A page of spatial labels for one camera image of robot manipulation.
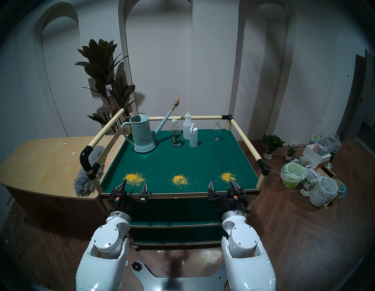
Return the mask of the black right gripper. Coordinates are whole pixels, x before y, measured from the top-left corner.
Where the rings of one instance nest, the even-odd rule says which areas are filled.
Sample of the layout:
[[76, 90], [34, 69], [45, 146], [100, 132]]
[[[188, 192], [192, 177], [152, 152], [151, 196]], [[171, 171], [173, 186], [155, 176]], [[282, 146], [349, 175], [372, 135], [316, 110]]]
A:
[[246, 200], [245, 191], [233, 180], [230, 180], [230, 184], [235, 189], [228, 189], [225, 194], [218, 194], [214, 190], [213, 181], [209, 182], [207, 198], [209, 204], [213, 205], [212, 211], [220, 212], [221, 214], [228, 211], [242, 211], [246, 213], [243, 207], [243, 203]]

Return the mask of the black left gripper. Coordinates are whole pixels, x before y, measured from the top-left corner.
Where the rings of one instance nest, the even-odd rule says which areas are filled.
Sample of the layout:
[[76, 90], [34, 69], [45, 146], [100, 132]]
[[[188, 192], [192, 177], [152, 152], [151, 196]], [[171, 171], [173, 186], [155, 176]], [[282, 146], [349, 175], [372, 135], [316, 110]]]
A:
[[139, 199], [135, 199], [131, 195], [128, 195], [125, 190], [127, 180], [123, 180], [119, 186], [113, 190], [113, 194], [108, 198], [110, 204], [113, 204], [114, 211], [123, 213], [133, 213], [137, 208], [143, 208], [146, 206], [148, 200], [148, 187], [144, 183]]

